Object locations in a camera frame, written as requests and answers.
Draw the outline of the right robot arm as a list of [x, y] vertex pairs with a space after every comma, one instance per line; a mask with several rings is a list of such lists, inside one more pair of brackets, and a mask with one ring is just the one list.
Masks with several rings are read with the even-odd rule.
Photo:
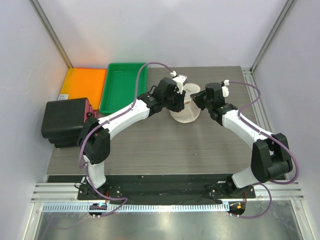
[[212, 120], [235, 133], [251, 149], [250, 166], [229, 175], [225, 181], [226, 193], [236, 198], [254, 184], [273, 182], [290, 173], [294, 165], [284, 134], [265, 131], [226, 102], [228, 84], [227, 80], [208, 83], [204, 90], [190, 97], [199, 109], [207, 110]]

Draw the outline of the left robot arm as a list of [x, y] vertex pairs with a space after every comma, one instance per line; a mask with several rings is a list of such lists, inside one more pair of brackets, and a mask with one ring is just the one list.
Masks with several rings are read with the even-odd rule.
[[163, 78], [153, 89], [140, 94], [130, 105], [102, 118], [88, 117], [82, 127], [77, 144], [80, 147], [80, 168], [85, 168], [93, 198], [109, 200], [105, 186], [105, 160], [111, 152], [111, 141], [134, 123], [147, 119], [166, 108], [172, 112], [184, 109], [187, 77], [178, 75]]

